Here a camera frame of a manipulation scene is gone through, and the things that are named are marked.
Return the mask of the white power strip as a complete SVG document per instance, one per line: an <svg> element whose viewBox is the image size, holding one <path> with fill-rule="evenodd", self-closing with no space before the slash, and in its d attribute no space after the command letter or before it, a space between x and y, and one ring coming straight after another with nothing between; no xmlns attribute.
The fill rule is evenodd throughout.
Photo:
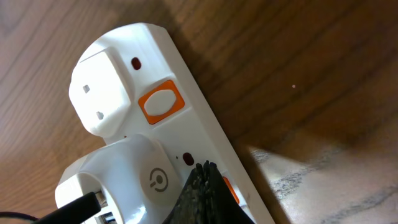
<svg viewBox="0 0 398 224"><path fill-rule="evenodd" d="M97 38L72 71L69 99L105 146L135 134L156 140L182 187L214 162L254 223L273 219L166 29L128 24Z"/></svg>

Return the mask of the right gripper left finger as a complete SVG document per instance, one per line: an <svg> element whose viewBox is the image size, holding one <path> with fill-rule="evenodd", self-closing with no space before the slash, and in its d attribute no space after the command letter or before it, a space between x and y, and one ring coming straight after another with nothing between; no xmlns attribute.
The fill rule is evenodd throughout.
<svg viewBox="0 0 398 224"><path fill-rule="evenodd" d="M163 224L174 223L208 223L206 214L206 196L205 186L207 178L205 177L204 164L197 163L192 169L183 189L178 196L177 202Z"/></svg>

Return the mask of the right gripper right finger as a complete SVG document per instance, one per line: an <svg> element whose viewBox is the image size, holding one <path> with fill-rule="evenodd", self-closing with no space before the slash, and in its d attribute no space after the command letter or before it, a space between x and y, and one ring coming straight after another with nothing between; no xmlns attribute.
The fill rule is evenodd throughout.
<svg viewBox="0 0 398 224"><path fill-rule="evenodd" d="M253 224L238 205L214 162L203 165L205 175L205 210L208 223Z"/></svg>

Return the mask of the white USB wall charger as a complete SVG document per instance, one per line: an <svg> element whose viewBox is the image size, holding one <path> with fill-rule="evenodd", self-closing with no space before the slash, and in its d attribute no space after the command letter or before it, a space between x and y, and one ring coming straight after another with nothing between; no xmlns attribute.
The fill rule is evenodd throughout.
<svg viewBox="0 0 398 224"><path fill-rule="evenodd" d="M142 134L99 148L68 166L55 189L57 207L89 192L106 205L87 223L162 223L182 183L159 142Z"/></svg>

